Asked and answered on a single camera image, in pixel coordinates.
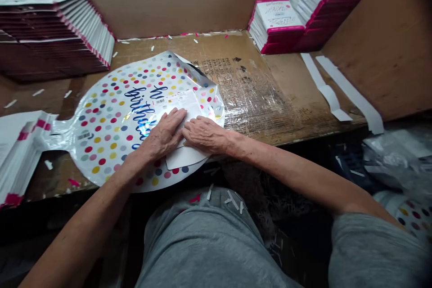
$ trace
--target person's left hand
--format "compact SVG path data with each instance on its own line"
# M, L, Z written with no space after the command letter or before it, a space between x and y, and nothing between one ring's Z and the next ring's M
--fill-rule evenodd
M177 132L175 130L186 117L186 114L187 111L183 108L174 108L169 114L163 114L161 120L150 131L148 137L134 152L128 155L128 159L142 161L143 163L152 162L174 150L183 138L181 130Z

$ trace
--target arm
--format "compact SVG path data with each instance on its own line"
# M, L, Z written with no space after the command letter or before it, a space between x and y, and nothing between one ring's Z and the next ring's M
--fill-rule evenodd
M328 208L334 215L361 212L399 223L366 191L298 155L225 130L198 116L185 123L187 143L212 153L228 154L271 174L299 194Z
M184 109L176 108L163 115L140 147L65 225L20 287L82 285L119 218L136 176L177 146L182 134L173 133L185 116Z

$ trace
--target person's right hand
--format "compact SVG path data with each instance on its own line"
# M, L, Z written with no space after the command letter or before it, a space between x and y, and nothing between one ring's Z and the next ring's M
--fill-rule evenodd
M202 151L214 154L226 154L231 131L216 124L210 118L198 116L184 123L182 133L186 146L194 146Z

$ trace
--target pink and white package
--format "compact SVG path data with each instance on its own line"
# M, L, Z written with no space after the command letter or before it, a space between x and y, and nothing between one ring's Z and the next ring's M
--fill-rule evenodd
M290 53L305 30L288 0L258 0L249 32L261 54Z

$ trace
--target hand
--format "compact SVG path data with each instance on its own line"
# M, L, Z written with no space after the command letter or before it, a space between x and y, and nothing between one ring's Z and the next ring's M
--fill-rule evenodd
M186 146L195 146L202 151L210 151L214 154L225 154L229 146L229 134L213 120L198 116L184 124L182 129L186 138Z
M165 113L161 120L150 131L148 137L128 157L132 159L144 159L152 162L164 157L174 150L183 138L181 130L175 132L178 125L186 117L185 109L174 108L169 114Z

